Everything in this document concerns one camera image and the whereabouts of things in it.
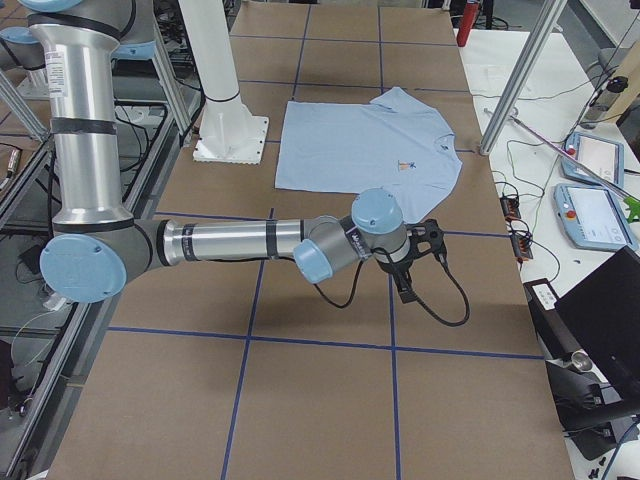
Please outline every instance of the robotic arm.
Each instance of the robotic arm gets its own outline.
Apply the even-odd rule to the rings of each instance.
[[[40,263],[45,280],[61,295],[102,301],[148,270],[198,260],[293,258],[316,284],[373,256],[393,275],[406,303],[421,302],[411,288],[414,260],[433,253],[448,272],[437,223],[406,225],[394,197],[382,189],[359,195],[351,214],[340,220],[323,216],[187,225],[135,220],[121,201],[111,57],[121,44],[133,53],[153,55],[152,0],[119,0],[108,8],[104,0],[20,2],[32,10],[29,28],[44,48],[49,80],[62,208]],[[224,48],[228,51],[221,55],[231,59],[228,42]],[[235,73],[231,80],[226,85],[236,82],[237,88]],[[220,102],[211,96],[207,100]],[[248,112],[239,94],[224,108],[235,102]],[[430,248],[421,251],[422,243]]]

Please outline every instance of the computer monitor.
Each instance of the computer monitor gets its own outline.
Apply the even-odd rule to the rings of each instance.
[[[620,396],[640,398],[640,257],[621,248],[556,310]]]

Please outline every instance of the white sticker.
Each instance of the white sticker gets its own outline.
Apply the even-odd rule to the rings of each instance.
[[[64,53],[48,52],[45,55],[47,62],[47,81],[49,82],[49,96],[60,98],[67,96],[67,82],[64,73]]]
[[[553,310],[556,308],[556,301],[558,299],[549,288],[549,285],[546,283],[534,285],[533,292],[536,294],[545,310]]]

